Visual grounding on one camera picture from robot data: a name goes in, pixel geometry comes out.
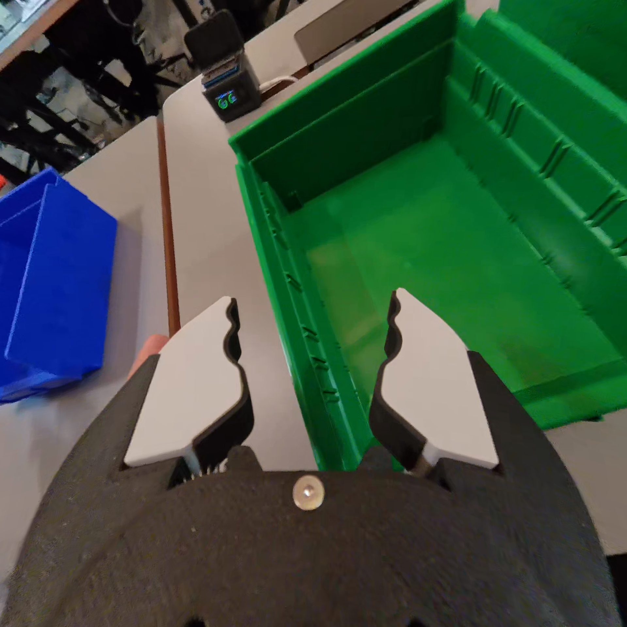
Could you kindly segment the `green plastic bin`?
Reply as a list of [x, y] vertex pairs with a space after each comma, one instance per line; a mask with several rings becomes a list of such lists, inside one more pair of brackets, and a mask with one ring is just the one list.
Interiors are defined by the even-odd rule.
[[498, 11], [626, 101], [626, 1], [500, 1]]
[[501, 12], [440, 1], [230, 145], [320, 470], [374, 443], [396, 288], [540, 428], [626, 407], [626, 101]]

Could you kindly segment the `dark flat pad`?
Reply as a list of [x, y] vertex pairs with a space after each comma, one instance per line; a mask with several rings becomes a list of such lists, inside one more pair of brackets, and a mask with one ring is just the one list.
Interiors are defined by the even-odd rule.
[[412, 1], [341, 1], [299, 29], [294, 39], [305, 63], [312, 65]]

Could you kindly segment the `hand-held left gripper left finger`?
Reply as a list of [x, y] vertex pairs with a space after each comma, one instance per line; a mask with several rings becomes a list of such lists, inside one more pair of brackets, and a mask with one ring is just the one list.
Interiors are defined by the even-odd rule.
[[216, 471], [254, 427], [240, 365], [237, 300], [223, 296], [159, 351], [153, 378], [125, 454], [138, 468], [181, 458], [190, 474]]

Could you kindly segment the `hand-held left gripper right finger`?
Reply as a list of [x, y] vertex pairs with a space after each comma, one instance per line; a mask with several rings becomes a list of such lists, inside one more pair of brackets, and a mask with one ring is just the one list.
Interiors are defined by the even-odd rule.
[[408, 473], [442, 459], [492, 471], [499, 464], [466, 345], [404, 288], [393, 291], [369, 411], [377, 441]]

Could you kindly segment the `black battery charger box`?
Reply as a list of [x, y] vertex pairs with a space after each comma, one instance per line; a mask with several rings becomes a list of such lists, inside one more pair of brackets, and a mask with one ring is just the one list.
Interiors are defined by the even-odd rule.
[[201, 73], [202, 94], [221, 121], [229, 123], [261, 106], [260, 81], [231, 12], [214, 12], [190, 29], [184, 42]]

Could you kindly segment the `blue plastic bin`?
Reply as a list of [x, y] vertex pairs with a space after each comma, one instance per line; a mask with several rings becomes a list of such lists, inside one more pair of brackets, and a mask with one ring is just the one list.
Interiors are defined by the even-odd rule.
[[1, 404], [104, 363], [117, 220], [46, 168], [1, 198]]

